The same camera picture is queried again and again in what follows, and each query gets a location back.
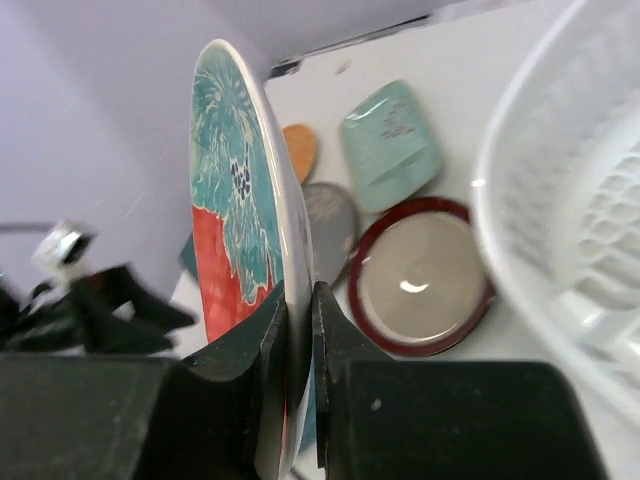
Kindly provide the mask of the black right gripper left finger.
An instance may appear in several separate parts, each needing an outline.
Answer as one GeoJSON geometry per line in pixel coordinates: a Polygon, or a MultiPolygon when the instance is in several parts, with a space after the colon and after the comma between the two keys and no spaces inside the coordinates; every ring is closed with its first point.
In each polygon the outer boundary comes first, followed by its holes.
{"type": "Polygon", "coordinates": [[[161,390],[161,478],[278,478],[287,333],[277,284],[246,320],[172,369],[161,390]]]}

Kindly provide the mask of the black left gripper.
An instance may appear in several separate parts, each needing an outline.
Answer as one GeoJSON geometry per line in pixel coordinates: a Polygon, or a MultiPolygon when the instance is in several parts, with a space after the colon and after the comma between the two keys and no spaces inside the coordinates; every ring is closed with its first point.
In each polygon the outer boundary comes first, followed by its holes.
{"type": "Polygon", "coordinates": [[[81,347],[89,355],[169,351],[169,335],[194,317],[148,291],[126,265],[81,276],[59,294],[43,281],[17,297],[1,285],[1,351],[54,353],[81,347]]]}

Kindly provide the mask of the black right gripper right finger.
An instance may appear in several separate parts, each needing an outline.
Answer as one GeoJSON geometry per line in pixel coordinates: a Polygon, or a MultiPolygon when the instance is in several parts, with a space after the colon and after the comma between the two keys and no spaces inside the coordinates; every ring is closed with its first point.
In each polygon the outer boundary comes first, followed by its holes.
{"type": "Polygon", "coordinates": [[[312,295],[318,465],[327,479],[388,479],[395,399],[382,393],[397,364],[347,319],[324,282],[312,295]]]}

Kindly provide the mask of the red rimmed beige bowl plate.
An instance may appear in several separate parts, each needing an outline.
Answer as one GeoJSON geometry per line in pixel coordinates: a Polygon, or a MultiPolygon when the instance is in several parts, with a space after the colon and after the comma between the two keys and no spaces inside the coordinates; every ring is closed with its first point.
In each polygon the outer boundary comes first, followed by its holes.
{"type": "Polygon", "coordinates": [[[356,325],[386,352],[409,357],[463,341],[495,297],[468,207],[437,196],[379,217],[359,242],[348,281],[356,325]]]}

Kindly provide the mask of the grey reindeer plate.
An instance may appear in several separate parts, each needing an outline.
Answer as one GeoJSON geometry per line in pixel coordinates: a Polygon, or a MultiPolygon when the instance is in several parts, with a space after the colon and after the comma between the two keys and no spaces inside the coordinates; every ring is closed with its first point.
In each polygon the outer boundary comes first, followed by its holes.
{"type": "Polygon", "coordinates": [[[333,286],[343,276],[359,236],[354,201],[341,186],[315,182],[302,188],[317,281],[333,286]]]}

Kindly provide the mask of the red and teal floral plate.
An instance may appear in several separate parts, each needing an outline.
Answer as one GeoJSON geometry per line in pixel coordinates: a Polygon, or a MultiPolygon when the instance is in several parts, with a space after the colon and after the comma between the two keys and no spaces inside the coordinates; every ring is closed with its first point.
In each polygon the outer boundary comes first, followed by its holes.
{"type": "Polygon", "coordinates": [[[216,341],[282,286],[284,422],[277,478],[300,449],[309,397],[314,284],[308,215],[263,85],[226,40],[200,53],[190,125],[193,242],[206,334],[216,341]]]}

